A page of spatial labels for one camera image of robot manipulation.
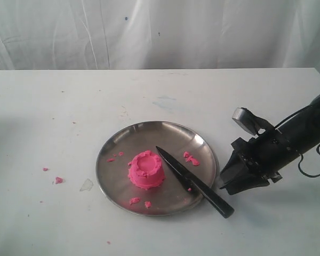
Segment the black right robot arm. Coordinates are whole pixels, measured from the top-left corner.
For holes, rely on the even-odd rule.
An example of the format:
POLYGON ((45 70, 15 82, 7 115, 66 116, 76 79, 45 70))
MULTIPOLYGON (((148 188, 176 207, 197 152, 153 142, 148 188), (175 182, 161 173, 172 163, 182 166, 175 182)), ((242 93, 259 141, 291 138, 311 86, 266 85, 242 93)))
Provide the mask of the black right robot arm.
POLYGON ((231 144, 233 152, 220 172, 222 188, 230 195, 278 182, 280 169, 320 148, 320 95, 275 126, 246 108, 237 108, 232 119, 253 137, 231 144))

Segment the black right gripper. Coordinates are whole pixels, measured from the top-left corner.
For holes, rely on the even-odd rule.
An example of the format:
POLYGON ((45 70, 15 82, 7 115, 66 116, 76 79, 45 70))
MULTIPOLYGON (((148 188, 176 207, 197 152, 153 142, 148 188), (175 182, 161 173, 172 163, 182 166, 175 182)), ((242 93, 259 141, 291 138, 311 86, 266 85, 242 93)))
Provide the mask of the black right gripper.
POLYGON ((299 152, 279 132, 270 132, 245 141, 235 140, 233 153, 220 172, 223 186, 229 195, 269 186, 269 180, 281 179, 279 170, 299 157, 299 152))

